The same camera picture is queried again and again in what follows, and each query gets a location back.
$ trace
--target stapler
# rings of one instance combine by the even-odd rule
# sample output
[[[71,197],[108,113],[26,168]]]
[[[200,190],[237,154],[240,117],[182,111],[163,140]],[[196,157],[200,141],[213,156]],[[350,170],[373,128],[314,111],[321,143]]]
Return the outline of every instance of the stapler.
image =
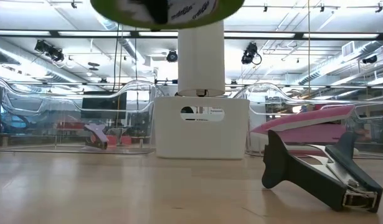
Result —
[[[356,134],[346,132],[333,146],[311,145],[327,156],[310,156],[321,163],[311,165],[290,155],[279,135],[269,130],[263,157],[266,165],[263,186],[271,189],[288,180],[335,211],[349,207],[376,213],[383,188],[354,163],[352,156],[356,138]]]
[[[105,129],[104,124],[85,124],[84,130],[91,131],[92,134],[95,137],[95,140],[92,141],[89,138],[86,138],[86,145],[91,146],[91,147],[97,147],[99,149],[106,150],[108,147],[108,138],[106,135],[103,133],[103,130]]]

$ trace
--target transparent plastic wall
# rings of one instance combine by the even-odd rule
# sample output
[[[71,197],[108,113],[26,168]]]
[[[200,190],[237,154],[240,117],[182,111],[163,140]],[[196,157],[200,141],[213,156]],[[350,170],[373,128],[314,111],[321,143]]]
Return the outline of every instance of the transparent plastic wall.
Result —
[[[234,98],[250,100],[248,154],[263,155],[269,129],[296,156],[321,154],[309,144],[336,144],[351,131],[354,157],[383,158],[383,101],[294,99],[270,83],[247,86]]]
[[[145,154],[154,151],[156,85],[105,95],[34,94],[0,79],[0,151]]]

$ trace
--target white cylinder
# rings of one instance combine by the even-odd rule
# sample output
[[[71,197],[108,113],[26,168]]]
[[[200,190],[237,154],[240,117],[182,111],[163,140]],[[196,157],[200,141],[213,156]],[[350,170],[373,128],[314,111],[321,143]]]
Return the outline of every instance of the white cylinder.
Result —
[[[223,95],[225,92],[223,21],[204,27],[179,30],[177,41],[179,94]]]

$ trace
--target label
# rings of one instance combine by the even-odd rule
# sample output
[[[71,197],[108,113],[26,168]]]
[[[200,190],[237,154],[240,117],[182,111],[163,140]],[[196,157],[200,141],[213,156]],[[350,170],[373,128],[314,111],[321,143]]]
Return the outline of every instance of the label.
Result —
[[[168,24],[186,23],[211,14],[219,0],[168,0]],[[154,22],[146,7],[135,0],[117,0],[118,8],[140,22]]]

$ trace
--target wooden floor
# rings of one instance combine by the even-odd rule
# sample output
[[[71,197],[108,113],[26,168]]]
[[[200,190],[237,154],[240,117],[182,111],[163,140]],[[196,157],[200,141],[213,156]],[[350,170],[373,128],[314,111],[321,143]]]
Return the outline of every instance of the wooden floor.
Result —
[[[383,161],[359,165],[383,186]],[[192,161],[148,156],[0,152],[0,224],[383,223],[334,212],[299,187],[261,183],[262,158]]]

